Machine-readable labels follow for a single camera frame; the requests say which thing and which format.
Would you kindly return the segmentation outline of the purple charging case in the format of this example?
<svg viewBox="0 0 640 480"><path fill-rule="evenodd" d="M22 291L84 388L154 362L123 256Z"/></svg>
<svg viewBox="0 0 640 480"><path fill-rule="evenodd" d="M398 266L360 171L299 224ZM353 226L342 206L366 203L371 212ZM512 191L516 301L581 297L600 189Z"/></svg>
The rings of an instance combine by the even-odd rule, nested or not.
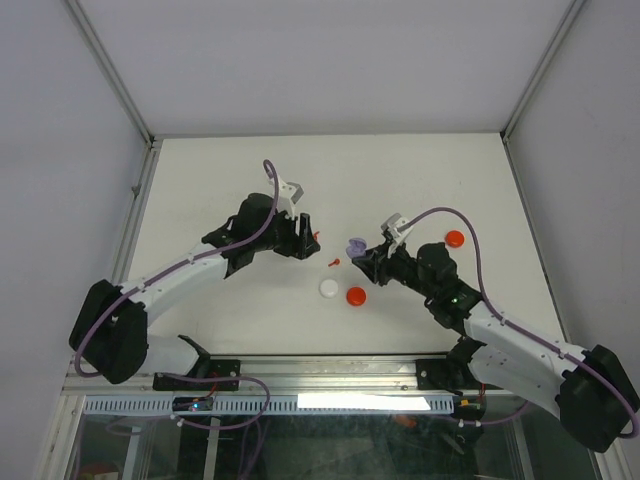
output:
<svg viewBox="0 0 640 480"><path fill-rule="evenodd" d="M355 237L348 240L348 245L345 249L346 255L349 259L353 260L361 258L366 255L367 242L363 238Z"/></svg>

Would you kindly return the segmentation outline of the red charging case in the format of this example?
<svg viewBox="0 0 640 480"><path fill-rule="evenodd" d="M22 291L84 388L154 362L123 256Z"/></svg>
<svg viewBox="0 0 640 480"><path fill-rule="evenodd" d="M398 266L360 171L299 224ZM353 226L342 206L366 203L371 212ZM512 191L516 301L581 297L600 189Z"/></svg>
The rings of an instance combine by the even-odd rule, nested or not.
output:
<svg viewBox="0 0 640 480"><path fill-rule="evenodd" d="M346 301L351 306L360 307L365 304L366 300L366 291L361 287L354 286L349 288L346 292Z"/></svg>
<svg viewBox="0 0 640 480"><path fill-rule="evenodd" d="M460 248L465 243L465 235L459 230L450 230L445 236L445 242L451 248Z"/></svg>

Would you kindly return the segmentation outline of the white charging case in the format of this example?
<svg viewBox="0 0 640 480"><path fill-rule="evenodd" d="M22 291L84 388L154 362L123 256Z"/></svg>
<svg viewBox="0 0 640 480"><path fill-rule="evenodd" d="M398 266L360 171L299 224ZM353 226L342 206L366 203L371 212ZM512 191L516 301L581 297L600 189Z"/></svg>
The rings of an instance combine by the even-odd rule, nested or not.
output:
<svg viewBox="0 0 640 480"><path fill-rule="evenodd" d="M319 293L323 298L335 298L339 294L339 284L335 279L327 278L320 282Z"/></svg>

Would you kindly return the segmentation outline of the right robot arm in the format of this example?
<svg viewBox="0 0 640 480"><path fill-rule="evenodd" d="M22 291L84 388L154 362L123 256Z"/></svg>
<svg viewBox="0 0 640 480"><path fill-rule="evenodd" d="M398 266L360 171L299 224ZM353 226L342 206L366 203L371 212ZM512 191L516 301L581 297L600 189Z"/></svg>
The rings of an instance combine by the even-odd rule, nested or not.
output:
<svg viewBox="0 0 640 480"><path fill-rule="evenodd" d="M385 242L352 263L374 284L396 281L423 296L434 319L461 336L447 363L455 385L478 381L509 391L554 416L594 452L638 436L639 395L611 350L536 333L499 312L459 278L444 244L425 244L411 256Z"/></svg>

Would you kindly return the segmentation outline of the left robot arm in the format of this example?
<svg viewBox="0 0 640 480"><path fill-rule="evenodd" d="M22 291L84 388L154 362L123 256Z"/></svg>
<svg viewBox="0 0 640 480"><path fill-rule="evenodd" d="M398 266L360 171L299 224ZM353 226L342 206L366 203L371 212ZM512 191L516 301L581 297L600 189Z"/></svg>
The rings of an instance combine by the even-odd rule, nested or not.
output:
<svg viewBox="0 0 640 480"><path fill-rule="evenodd" d="M186 335L153 336L151 324L188 295L249 266L259 253L306 260L319 252L309 214L295 211L301 195L291 185L272 196L252 193L173 263L121 284L93 284L69 337L77 374L112 384L136 374L173 374L188 388L204 385L217 372L210 353Z"/></svg>

